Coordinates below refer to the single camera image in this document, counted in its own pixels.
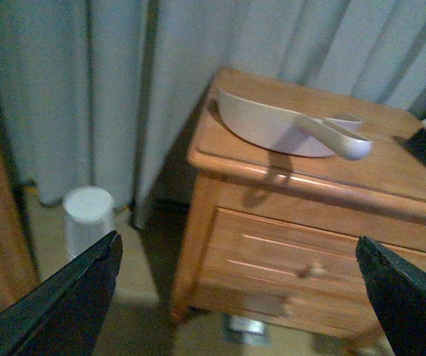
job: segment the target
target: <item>wooden nightstand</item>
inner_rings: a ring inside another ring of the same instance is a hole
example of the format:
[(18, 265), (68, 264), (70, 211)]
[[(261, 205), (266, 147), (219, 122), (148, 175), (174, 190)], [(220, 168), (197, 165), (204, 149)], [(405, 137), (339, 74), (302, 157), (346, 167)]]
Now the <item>wooden nightstand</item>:
[[(314, 117), (352, 113), (374, 148), (350, 162), (251, 145), (221, 121), (217, 87)], [(222, 70), (188, 156), (199, 175), (174, 319), (195, 306), (357, 343), (376, 334), (354, 250), (367, 235), (426, 271), (426, 167), (399, 144), (419, 128), (396, 108)]]

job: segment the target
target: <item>gray curtain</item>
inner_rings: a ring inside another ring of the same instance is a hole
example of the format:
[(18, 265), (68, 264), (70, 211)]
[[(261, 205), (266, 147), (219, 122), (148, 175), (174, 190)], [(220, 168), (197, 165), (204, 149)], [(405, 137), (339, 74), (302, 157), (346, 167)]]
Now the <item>gray curtain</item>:
[(135, 199), (143, 226), (221, 66), (425, 118), (426, 1), (0, 1), (0, 97), (20, 179), (47, 204), (101, 186), (118, 207)]

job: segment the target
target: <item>white cup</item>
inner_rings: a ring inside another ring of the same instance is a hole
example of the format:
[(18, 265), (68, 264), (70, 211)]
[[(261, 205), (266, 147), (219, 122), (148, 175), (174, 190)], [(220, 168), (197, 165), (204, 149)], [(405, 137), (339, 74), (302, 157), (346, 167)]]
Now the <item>white cup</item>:
[(73, 260), (115, 229), (114, 199), (104, 189), (84, 186), (63, 199), (67, 258)]

